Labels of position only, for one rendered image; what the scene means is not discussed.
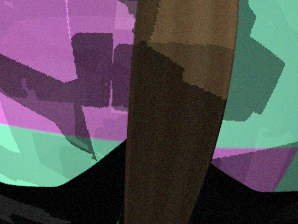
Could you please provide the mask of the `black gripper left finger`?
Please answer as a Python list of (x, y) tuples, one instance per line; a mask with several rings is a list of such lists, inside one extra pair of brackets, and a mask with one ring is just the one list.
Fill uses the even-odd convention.
[(3, 224), (117, 224), (125, 190), (126, 139), (60, 186), (0, 183)]

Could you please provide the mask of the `wooden post with slot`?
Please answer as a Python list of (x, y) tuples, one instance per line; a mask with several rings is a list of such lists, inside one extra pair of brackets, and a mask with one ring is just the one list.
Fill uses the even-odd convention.
[(124, 221), (125, 221), (124, 206), (125, 206), (125, 198), (124, 198), (124, 201), (122, 201), (121, 213), (120, 213), (120, 216), (118, 216), (118, 218), (120, 218), (120, 220), (118, 220), (118, 224), (124, 224)]

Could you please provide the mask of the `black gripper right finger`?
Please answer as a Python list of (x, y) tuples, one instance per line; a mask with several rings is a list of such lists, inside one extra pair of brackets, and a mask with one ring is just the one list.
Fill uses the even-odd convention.
[(298, 192), (258, 192), (209, 165), (189, 224), (283, 224), (298, 217)]

